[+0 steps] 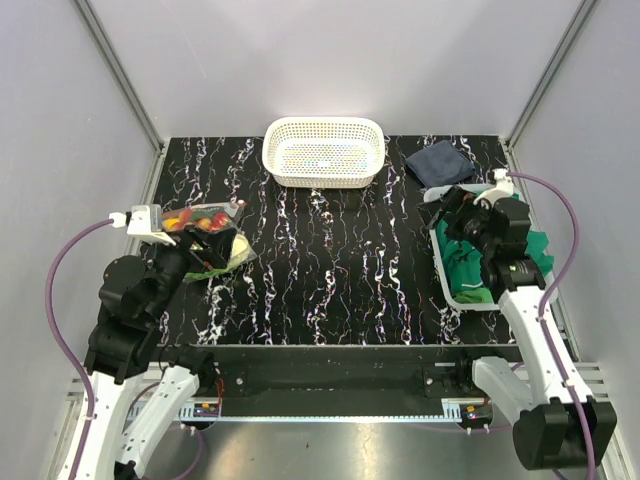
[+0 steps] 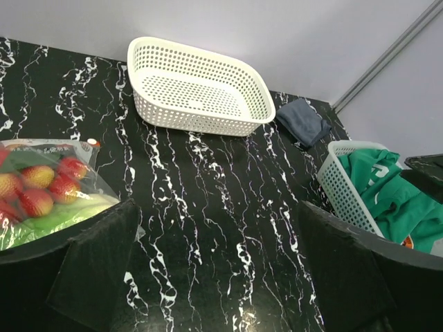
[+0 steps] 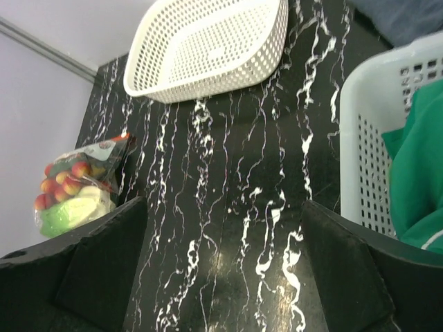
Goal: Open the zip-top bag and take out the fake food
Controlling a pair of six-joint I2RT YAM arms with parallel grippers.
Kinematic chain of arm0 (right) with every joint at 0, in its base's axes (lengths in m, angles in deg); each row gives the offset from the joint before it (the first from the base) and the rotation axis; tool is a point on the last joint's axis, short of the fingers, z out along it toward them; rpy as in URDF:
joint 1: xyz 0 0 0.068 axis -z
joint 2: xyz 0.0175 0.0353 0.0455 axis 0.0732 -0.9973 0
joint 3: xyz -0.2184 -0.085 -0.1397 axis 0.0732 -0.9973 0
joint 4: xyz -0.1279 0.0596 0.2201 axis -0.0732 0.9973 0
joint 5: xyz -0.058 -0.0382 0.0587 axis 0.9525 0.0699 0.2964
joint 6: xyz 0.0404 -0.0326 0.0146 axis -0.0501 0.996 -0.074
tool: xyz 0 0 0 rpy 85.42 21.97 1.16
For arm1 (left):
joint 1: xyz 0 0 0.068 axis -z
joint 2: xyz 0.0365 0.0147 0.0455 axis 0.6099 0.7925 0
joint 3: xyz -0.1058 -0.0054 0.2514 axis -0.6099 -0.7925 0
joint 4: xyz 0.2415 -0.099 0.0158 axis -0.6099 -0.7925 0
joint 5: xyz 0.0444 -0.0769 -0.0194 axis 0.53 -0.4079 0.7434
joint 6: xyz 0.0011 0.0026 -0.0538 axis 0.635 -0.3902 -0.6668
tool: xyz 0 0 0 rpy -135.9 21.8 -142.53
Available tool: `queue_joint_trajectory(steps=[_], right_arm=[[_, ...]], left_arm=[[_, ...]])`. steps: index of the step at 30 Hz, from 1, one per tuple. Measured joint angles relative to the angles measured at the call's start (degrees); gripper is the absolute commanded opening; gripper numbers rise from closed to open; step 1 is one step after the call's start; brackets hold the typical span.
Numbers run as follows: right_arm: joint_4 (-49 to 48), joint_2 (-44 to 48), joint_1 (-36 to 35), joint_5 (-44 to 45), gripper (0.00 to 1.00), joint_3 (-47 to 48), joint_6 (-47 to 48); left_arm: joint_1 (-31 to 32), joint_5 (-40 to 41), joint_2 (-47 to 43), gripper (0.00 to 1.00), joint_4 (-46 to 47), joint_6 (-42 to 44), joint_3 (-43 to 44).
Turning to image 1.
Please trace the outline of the clear zip top bag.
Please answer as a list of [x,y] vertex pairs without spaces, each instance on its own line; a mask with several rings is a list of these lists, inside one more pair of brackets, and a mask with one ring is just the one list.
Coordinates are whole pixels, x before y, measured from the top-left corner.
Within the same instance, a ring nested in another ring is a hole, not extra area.
[[209,280],[253,261],[257,255],[240,228],[244,200],[197,204],[164,211],[162,229],[190,259],[184,283]]

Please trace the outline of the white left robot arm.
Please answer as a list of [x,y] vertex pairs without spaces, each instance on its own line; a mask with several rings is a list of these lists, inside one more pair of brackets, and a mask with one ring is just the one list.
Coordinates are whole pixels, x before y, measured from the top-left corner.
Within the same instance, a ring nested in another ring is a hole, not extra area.
[[80,368],[83,408],[59,475],[68,479],[141,479],[156,447],[188,399],[221,396],[212,352],[178,349],[142,412],[128,418],[161,339],[160,323],[195,254],[183,240],[151,261],[127,255],[103,274],[97,325]]

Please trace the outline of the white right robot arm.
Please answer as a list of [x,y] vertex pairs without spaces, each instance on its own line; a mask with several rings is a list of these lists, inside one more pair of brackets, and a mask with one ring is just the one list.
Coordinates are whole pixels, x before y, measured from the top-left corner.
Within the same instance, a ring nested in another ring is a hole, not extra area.
[[595,399],[548,308],[549,290],[527,254],[529,207],[506,194],[495,201],[460,185],[427,190],[420,214],[431,234],[439,222],[452,240],[481,255],[481,276],[508,321],[528,378],[508,361],[481,357],[454,371],[466,396],[483,391],[508,419],[517,457],[527,470],[584,467],[594,478],[617,425],[614,407]]

